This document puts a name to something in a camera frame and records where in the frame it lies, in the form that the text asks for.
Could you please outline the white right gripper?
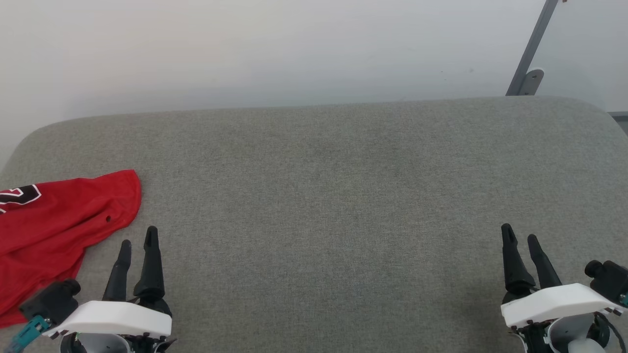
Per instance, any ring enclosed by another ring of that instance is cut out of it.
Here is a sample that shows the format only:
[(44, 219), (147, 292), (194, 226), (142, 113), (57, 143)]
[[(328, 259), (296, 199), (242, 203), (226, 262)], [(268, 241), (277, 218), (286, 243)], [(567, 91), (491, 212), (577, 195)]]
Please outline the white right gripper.
[(625, 306), (583, 284), (563, 285), (535, 234), (528, 235), (527, 243), (542, 290), (532, 293), (536, 283), (521, 259), (512, 226), (502, 224), (501, 234), (506, 293), (500, 310), (525, 353), (606, 353), (613, 337), (625, 353), (626, 343), (608, 319), (622, 315)]

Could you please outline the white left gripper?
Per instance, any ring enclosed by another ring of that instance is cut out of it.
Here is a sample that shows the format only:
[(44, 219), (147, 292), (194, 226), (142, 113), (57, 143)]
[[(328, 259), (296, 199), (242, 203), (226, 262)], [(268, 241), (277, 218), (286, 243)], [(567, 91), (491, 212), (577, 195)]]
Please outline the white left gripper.
[(143, 250), (133, 299), (126, 300), (132, 246), (124, 240), (102, 300), (79, 304), (71, 296), (54, 307), (43, 335), (60, 339), (61, 353), (165, 353), (173, 345), (157, 227), (147, 228)]

